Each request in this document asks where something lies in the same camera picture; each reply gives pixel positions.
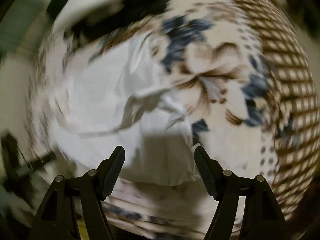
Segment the white t-shirt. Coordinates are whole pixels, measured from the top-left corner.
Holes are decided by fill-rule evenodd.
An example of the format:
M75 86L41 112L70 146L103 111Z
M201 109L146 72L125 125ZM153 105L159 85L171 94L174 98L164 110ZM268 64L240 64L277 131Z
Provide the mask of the white t-shirt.
M176 186L198 180L187 111L142 33L87 61L49 96L50 137L72 161L96 167L125 149L121 177Z

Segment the brown checkered blanket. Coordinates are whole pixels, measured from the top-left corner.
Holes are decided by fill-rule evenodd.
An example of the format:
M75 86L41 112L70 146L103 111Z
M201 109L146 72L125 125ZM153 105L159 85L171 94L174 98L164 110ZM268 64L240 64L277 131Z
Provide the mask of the brown checkered blanket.
M290 125L274 141L279 170L273 191L286 220L297 212L319 165L319 107L308 57L294 29L269 0L232 0L262 43L280 83Z

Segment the floral bed blanket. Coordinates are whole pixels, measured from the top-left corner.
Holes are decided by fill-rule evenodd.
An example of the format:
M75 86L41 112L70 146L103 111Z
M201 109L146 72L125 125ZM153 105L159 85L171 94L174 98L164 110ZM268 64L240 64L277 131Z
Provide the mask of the floral bed blanket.
M58 15L66 2L52 0L48 11ZM58 172L79 176L93 169L66 157L50 137L51 91L76 70L76 63L86 68L88 60L149 31L159 40L152 56L187 111L193 159L195 148L202 146L223 168L241 177L261 175L273 183L279 168L274 150L279 86L261 42L235 2L169 0L165 12L91 42L65 35L69 28L59 33L50 29L30 79L30 150L35 156L50 150L62 154L48 169L48 179ZM208 196L200 174L198 180L176 186L120 175L103 208L113 226L148 239L203 239L217 202Z

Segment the black patterned folded garment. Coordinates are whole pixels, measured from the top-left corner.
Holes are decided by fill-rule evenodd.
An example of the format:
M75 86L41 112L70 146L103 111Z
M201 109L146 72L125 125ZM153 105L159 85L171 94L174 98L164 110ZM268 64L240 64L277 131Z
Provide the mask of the black patterned folded garment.
M165 12L169 0L121 0L93 11L75 23L65 35L85 38L89 42L120 28Z

